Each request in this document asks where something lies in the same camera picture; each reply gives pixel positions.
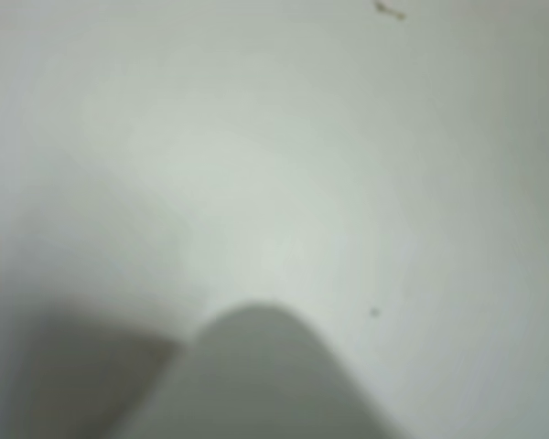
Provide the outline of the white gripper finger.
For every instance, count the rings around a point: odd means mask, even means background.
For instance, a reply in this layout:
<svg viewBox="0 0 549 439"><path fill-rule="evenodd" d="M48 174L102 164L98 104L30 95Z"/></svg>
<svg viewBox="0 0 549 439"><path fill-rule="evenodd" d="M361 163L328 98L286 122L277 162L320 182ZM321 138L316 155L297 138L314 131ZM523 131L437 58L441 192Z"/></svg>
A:
<svg viewBox="0 0 549 439"><path fill-rule="evenodd" d="M281 306L203 328L135 411L137 438L408 438L331 345Z"/></svg>

